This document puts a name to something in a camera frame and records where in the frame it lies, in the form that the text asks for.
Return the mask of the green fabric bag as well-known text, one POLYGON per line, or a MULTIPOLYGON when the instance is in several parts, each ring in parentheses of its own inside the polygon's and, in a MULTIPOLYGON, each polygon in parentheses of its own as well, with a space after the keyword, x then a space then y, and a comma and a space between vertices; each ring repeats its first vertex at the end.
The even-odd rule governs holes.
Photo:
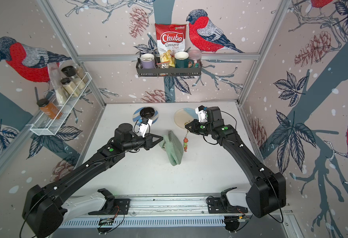
POLYGON ((172 166, 181 164, 184 148, 173 131, 168 131, 167 134, 163 135, 163 140, 159 143, 159 146, 166 151, 172 166))

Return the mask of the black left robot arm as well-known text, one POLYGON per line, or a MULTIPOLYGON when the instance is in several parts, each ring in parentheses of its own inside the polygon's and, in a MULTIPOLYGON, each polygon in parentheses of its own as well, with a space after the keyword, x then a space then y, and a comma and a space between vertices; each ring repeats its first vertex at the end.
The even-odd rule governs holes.
POLYGON ((114 137, 102 146, 86 163, 63 178, 44 187, 35 185, 26 195, 22 217, 35 237, 46 238, 63 223, 68 209, 64 203, 81 187, 100 173, 113 167, 127 152, 144 148, 149 150, 163 141, 163 137, 147 134, 143 137, 124 123, 114 131, 114 137))

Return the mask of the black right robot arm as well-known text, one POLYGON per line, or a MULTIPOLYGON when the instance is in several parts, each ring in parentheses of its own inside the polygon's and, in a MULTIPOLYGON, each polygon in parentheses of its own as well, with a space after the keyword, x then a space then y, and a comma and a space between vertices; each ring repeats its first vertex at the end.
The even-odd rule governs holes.
POLYGON ((185 128, 193 134, 211 136, 238 163, 251 185, 245 195, 246 205, 258 218, 280 210, 286 205, 286 180, 281 173, 273 173, 245 145, 237 130, 226 125, 219 107, 199 106, 198 119, 185 128))

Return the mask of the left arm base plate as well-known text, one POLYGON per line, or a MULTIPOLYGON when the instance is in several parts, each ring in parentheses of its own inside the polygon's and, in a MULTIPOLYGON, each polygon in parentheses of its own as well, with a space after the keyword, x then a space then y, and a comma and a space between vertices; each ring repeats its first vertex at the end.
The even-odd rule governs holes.
POLYGON ((103 205, 100 208, 96 209, 95 211, 89 212, 89 215, 94 216, 128 214, 131 199, 115 198, 115 196, 105 188, 99 189, 97 190, 97 192, 103 196, 100 198, 104 199, 105 201, 103 202, 103 205))

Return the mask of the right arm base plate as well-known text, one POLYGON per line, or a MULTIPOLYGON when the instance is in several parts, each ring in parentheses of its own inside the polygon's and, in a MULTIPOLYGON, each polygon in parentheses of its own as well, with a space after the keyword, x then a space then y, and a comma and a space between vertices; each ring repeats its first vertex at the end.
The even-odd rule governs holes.
POLYGON ((248 213, 246 192, 237 187, 223 190, 219 197, 208 196, 206 204, 210 214, 248 213))

